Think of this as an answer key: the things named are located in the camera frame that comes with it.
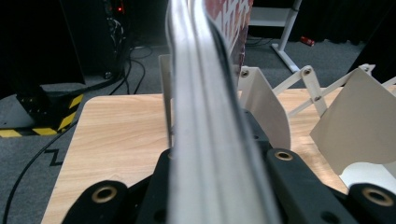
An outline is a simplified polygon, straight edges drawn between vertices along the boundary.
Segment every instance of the wooden table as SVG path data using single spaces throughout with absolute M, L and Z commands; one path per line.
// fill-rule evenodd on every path
M 328 105 L 338 92 L 326 96 Z M 278 98 L 290 111 L 308 96 L 305 89 L 294 89 Z M 290 119 L 291 149 L 324 184 L 347 192 L 309 136 L 318 120 L 312 105 Z M 161 152 L 167 149 L 165 130 L 161 94 L 100 96 L 87 102 L 42 223 L 61 223 L 78 196 L 92 184 L 110 179 L 130 187 L 151 175 Z

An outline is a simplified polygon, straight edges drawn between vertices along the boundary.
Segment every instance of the black cable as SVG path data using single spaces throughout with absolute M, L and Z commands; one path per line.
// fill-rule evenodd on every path
M 131 54 L 130 54 L 130 59 L 144 59 L 144 58 L 147 58 L 148 56 L 150 56 L 150 55 L 152 54 L 152 52 L 153 52 L 152 48 L 149 47 L 149 46 L 142 47 L 141 49 L 149 49 L 149 53 L 146 54 L 146 55 L 144 55 L 144 56 L 137 57 L 137 58 L 132 57 Z
M 263 40 L 264 40 L 264 38 L 263 38 L 262 40 L 256 42 L 256 43 L 254 43 L 254 44 L 248 44 L 248 43 L 246 43 L 245 46 L 246 46 L 246 47 L 258 47 L 258 46 L 263 46 L 263 45 L 267 45 L 267 44 L 271 43 L 271 41 L 273 41 L 274 39 L 271 38 L 271 39 L 269 39 L 267 42 L 265 42 L 265 43 L 263 43 L 263 44 L 259 44 L 259 43 L 262 42 Z
M 128 94 L 129 94 L 129 83 L 128 83 L 128 77 L 129 77 L 129 74 L 131 73 L 131 69 L 132 69 L 132 64 L 131 64 L 131 61 L 130 60 L 128 60 L 128 62 L 129 62 L 129 68 L 128 68 L 128 72 L 127 72 L 127 74 L 126 75 L 124 75 L 124 79 L 122 80 L 122 82 L 111 92 L 111 93 L 109 93 L 109 95 L 112 95 L 112 94 L 114 94 L 114 92 L 116 92 L 121 86 L 122 86 L 122 84 L 124 84 L 124 82 L 126 82 L 127 84 L 127 88 L 128 88 Z
M 131 59 L 131 62 L 139 64 L 143 69 L 142 77 L 140 78 L 139 82 L 137 83 L 136 89 L 134 89 L 134 94 L 136 94 L 140 88 L 140 84 L 142 84 L 143 78 L 146 76 L 146 67 L 145 67 L 145 65 L 143 65 L 141 62 L 139 62 L 137 60 Z
M 89 91 L 97 91 L 101 90 L 102 88 L 111 86 L 112 84 L 118 82 L 120 79 L 122 79 L 122 76 L 120 75 L 121 73 L 118 73 L 115 77 L 111 78 L 110 80 L 92 85 L 90 87 L 82 88 L 76 91 L 70 91 L 66 95 L 80 95 Z
M 132 68 L 132 63 L 130 60 L 129 61 L 129 69 L 128 69 L 128 74 L 125 76 L 126 78 L 128 78 L 129 73 L 131 72 L 131 68 Z M 143 67 L 143 76 L 141 78 L 141 80 L 143 79 L 144 75 L 146 74 L 146 70 L 145 67 L 142 63 L 136 61 L 136 63 L 139 63 L 142 67 Z M 121 85 L 123 84 L 123 82 L 121 82 L 121 84 L 119 86 L 117 86 L 109 95 L 112 95 Z M 27 172 L 27 170 L 30 168 L 30 166 L 33 164 L 33 162 L 35 162 L 35 160 L 41 155 L 43 154 L 43 152 L 46 151 L 47 148 L 49 148 L 56 140 L 58 140 L 60 137 L 62 137 L 65 133 L 67 133 L 71 128 L 73 128 L 76 124 L 78 123 L 78 119 L 76 121 L 74 121 L 73 123 L 70 124 L 70 126 L 68 128 L 66 128 L 66 130 L 64 130 L 62 133 L 59 133 L 59 135 L 55 136 L 51 141 L 49 141 L 44 147 L 42 147 L 36 154 L 35 156 L 29 161 L 29 163 L 27 163 L 27 165 L 23 168 L 21 174 L 18 176 L 17 181 L 15 182 L 14 186 L 11 189 L 11 192 L 8 195 L 8 199 L 7 199 L 7 204 L 6 204 L 6 209 L 3 215 L 3 224 L 7 224 L 7 219 L 8 219 L 8 213 L 9 213 L 9 209 L 11 207 L 11 203 L 12 203 L 12 199 L 14 198 L 15 192 L 17 191 L 18 185 L 21 183 L 21 180 L 23 178 L 23 176 L 25 175 L 25 173 Z
M 249 40 L 255 40 L 256 42 L 254 42 L 254 43 L 248 43 Z M 256 38 L 254 38 L 254 39 L 253 39 L 253 38 L 248 38 L 248 39 L 247 39 L 247 44 L 249 44 L 249 45 L 256 45 L 256 44 L 259 44 L 260 42 L 262 42 L 263 40 L 264 40 L 264 37 L 262 37 L 262 38 L 257 38 L 257 39 L 256 39 Z
M 9 213 L 9 208 L 11 207 L 11 202 L 14 197 L 15 191 L 17 190 L 18 185 L 20 184 L 23 176 L 29 169 L 29 167 L 33 164 L 33 162 L 47 149 L 49 148 L 56 140 L 58 140 L 60 137 L 62 137 L 67 131 L 69 131 L 72 127 L 74 127 L 78 123 L 78 120 L 74 121 L 70 126 L 62 133 L 54 137 L 49 143 L 47 143 L 44 147 L 42 147 L 36 154 L 35 156 L 27 163 L 27 165 L 24 167 L 22 170 L 21 174 L 18 176 L 17 181 L 15 182 L 14 186 L 12 187 L 11 192 L 8 195 L 7 199 L 7 204 L 6 204 L 6 210 L 4 212 L 3 216 L 3 224 L 7 224 L 7 218 L 8 218 L 8 213 Z

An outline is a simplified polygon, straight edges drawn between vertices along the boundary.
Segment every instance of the black metal stand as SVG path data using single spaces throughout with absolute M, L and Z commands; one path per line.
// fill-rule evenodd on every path
M 62 132 L 75 116 L 82 95 L 49 92 L 42 104 L 35 97 L 17 96 L 18 103 L 0 122 L 0 137 L 48 135 Z

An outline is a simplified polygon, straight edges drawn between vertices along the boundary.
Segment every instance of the white bracket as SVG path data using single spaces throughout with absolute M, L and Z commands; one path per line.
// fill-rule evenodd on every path
M 389 88 L 390 86 L 395 85 L 395 84 L 396 84 L 396 77 L 391 78 L 390 80 L 388 80 L 388 81 L 382 83 L 382 86 L 383 86 L 384 88 Z M 396 90 L 393 90 L 391 93 L 392 93 L 394 96 L 396 96 Z
M 170 55 L 160 55 L 160 70 L 163 86 L 163 104 L 165 107 L 165 118 L 166 118 L 166 133 L 168 136 L 168 147 L 173 147 L 173 132 L 172 132 L 172 76 L 170 66 Z
M 359 68 L 370 76 L 371 72 L 375 68 L 375 65 L 363 64 L 359 66 Z M 346 74 L 345 76 L 341 77 L 340 79 L 335 81 L 332 85 L 330 85 L 329 87 L 323 90 L 319 86 L 317 74 L 315 73 L 312 66 L 308 65 L 302 68 L 300 71 L 291 75 L 289 78 L 287 78 L 285 81 L 280 83 L 278 86 L 276 86 L 274 88 L 274 94 L 279 95 L 282 91 L 284 91 L 285 89 L 289 88 L 294 83 L 302 79 L 306 86 L 306 89 L 309 92 L 310 99 L 306 100 L 305 102 L 303 102 L 302 104 L 291 110 L 288 113 L 288 117 L 291 118 L 295 116 L 296 114 L 303 111 L 312 104 L 315 105 L 315 108 L 317 109 L 318 114 L 321 117 L 328 108 L 326 102 L 324 101 L 324 97 L 327 94 L 334 91 L 335 89 L 345 85 L 347 83 L 347 80 L 349 79 L 349 76 L 350 73 Z
M 291 149 L 290 125 L 283 105 L 258 67 L 242 66 L 239 102 L 260 124 L 272 147 Z

